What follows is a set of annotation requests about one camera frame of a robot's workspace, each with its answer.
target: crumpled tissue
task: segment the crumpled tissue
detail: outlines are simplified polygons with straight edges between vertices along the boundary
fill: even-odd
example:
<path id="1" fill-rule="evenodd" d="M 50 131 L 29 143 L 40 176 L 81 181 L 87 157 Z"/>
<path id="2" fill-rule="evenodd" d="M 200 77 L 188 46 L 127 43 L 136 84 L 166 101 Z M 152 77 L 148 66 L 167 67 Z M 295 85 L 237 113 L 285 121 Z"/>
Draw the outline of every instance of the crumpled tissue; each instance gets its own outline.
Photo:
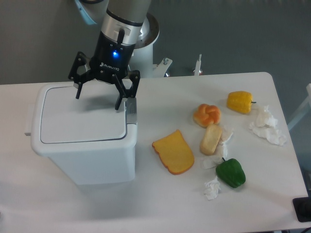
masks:
<path id="1" fill-rule="evenodd" d="M 269 106 L 259 107 L 255 122 L 251 122 L 248 128 L 257 136 L 266 138 L 271 144 L 283 146 L 287 138 L 276 128 L 277 119 L 268 108 Z"/>
<path id="2" fill-rule="evenodd" d="M 210 182 L 206 182 L 204 183 L 206 189 L 204 190 L 203 194 L 205 195 L 205 197 L 208 200 L 213 200 L 218 196 L 218 192 L 219 190 L 221 190 L 220 188 L 220 183 L 217 179 L 217 176 L 214 180 L 210 181 Z"/>
<path id="3" fill-rule="evenodd" d="M 223 132 L 216 147 L 214 155 L 206 156 L 203 159 L 204 169 L 216 167 L 218 164 L 221 164 L 223 162 L 223 158 L 226 159 L 228 156 L 228 149 L 226 142 L 228 142 L 229 139 L 232 137 L 233 129 L 228 128 L 227 126 L 223 126 L 222 129 Z"/>
<path id="4" fill-rule="evenodd" d="M 228 156 L 228 149 L 226 144 L 218 144 L 214 155 L 209 155 L 203 159 L 203 168 L 209 169 L 216 167 L 218 164 L 223 162 L 223 158 L 226 159 Z"/>

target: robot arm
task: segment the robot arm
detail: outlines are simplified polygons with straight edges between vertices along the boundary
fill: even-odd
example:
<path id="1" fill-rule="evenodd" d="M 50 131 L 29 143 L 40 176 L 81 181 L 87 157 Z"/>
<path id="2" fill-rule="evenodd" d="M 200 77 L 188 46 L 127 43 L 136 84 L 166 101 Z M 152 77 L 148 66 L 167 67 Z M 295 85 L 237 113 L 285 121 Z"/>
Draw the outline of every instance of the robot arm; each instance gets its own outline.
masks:
<path id="1" fill-rule="evenodd" d="M 140 74 L 138 70 L 128 71 L 140 29 L 146 18 L 151 0 L 110 0 L 104 16 L 102 29 L 92 58 L 78 52 L 68 78 L 78 88 L 78 99 L 83 84 L 97 79 L 114 84 L 119 91 L 115 109 L 118 110 L 122 98 L 134 98 L 138 89 Z M 84 66 L 85 73 L 78 74 Z M 126 89 L 122 79 L 129 76 L 132 81 Z"/>

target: black object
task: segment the black object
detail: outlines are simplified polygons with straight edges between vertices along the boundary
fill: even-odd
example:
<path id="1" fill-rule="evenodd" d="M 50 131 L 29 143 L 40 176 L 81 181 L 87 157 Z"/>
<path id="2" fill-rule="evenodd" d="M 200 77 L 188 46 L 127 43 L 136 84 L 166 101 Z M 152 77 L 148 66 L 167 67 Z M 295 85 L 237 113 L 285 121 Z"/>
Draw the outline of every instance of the black object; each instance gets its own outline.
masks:
<path id="1" fill-rule="evenodd" d="M 311 198 L 293 199 L 294 209 L 299 222 L 311 221 Z"/>
<path id="2" fill-rule="evenodd" d="M 140 72 L 138 70 L 127 71 L 135 44 L 122 45 L 123 38 L 124 29 L 120 29 L 116 43 L 109 40 L 101 32 L 92 58 L 88 58 L 82 52 L 77 53 L 68 75 L 68 78 L 73 80 L 78 88 L 77 99 L 80 97 L 83 84 L 93 79 L 116 86 L 119 91 L 116 110 L 119 109 L 122 98 L 134 98 L 136 96 Z M 86 71 L 83 74 L 78 74 L 78 68 L 81 66 L 84 66 Z M 132 81 L 132 86 L 129 89 L 126 89 L 122 82 L 125 77 L 129 77 Z"/>

